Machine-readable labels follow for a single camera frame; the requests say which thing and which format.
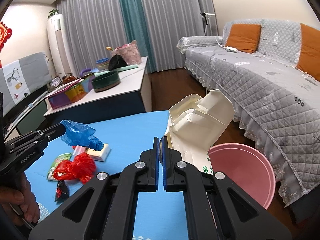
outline blue table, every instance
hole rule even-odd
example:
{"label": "blue table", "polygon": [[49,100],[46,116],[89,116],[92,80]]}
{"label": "blue table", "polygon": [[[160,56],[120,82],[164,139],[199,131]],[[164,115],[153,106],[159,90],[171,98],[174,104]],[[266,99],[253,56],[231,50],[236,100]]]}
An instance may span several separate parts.
{"label": "blue table", "polygon": [[[108,143],[111,152],[107,160],[96,162],[97,173],[121,172],[127,165],[136,162],[140,153],[153,147],[153,138],[161,138],[167,128],[168,111],[136,114],[118,119],[90,124],[97,136]],[[60,138],[53,140],[42,156],[27,171],[32,191],[40,203],[42,218],[54,211],[57,182],[46,179],[53,160],[62,153],[72,152]],[[82,184],[67,182],[70,194]],[[163,191],[162,165],[159,165],[159,190],[156,193],[139,193],[133,240],[187,240],[187,221],[182,192]]]}

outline curtain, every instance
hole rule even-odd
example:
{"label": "curtain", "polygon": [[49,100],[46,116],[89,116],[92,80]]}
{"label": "curtain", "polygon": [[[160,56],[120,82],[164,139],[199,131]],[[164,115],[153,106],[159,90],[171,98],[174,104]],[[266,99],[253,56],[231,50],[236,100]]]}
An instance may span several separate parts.
{"label": "curtain", "polygon": [[128,43],[119,0],[58,0],[76,73],[95,68],[98,59],[111,57],[106,46]]}
{"label": "curtain", "polygon": [[156,71],[141,0],[120,0],[120,5],[128,41],[137,41],[141,56],[148,56],[148,72]]}
{"label": "curtain", "polygon": [[[212,0],[201,0],[202,10],[214,13],[211,3]],[[179,39],[184,36],[202,36],[204,33],[199,0],[142,0],[142,4],[156,70],[183,67],[184,56],[176,48]]]}

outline potted plant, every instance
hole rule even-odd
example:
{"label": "potted plant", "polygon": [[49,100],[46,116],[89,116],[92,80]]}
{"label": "potted plant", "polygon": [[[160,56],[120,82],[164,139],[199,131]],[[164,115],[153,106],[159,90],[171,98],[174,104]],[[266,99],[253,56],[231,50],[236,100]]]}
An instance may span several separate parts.
{"label": "potted plant", "polygon": [[48,19],[49,19],[50,17],[52,17],[53,15],[58,14],[59,11],[58,11],[57,9],[53,9],[53,10],[51,10],[49,13],[50,13],[50,14],[49,14],[49,16],[48,16]]}

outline wall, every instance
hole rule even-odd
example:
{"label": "wall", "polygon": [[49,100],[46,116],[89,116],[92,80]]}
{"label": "wall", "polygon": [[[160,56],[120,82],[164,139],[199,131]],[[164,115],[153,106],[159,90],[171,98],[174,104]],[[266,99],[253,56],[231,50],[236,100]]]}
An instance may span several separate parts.
{"label": "wall", "polygon": [[246,18],[273,18],[303,22],[320,28],[307,0],[213,0],[219,35],[226,22]]}
{"label": "wall", "polygon": [[[12,36],[0,52],[2,66],[41,51],[45,52],[48,58],[51,57],[47,18],[52,9],[55,7],[35,3],[9,6],[1,21],[12,29]],[[48,68],[53,69],[52,60],[49,61]]]}

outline white paper box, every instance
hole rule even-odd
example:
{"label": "white paper box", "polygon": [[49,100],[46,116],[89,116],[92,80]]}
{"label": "white paper box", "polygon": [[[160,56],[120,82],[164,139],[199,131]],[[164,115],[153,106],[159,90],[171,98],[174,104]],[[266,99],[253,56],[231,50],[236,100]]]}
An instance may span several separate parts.
{"label": "white paper box", "polygon": [[220,90],[211,90],[202,98],[192,94],[169,109],[169,148],[181,153],[185,162],[199,171],[213,173],[208,150],[233,119],[235,111]]}

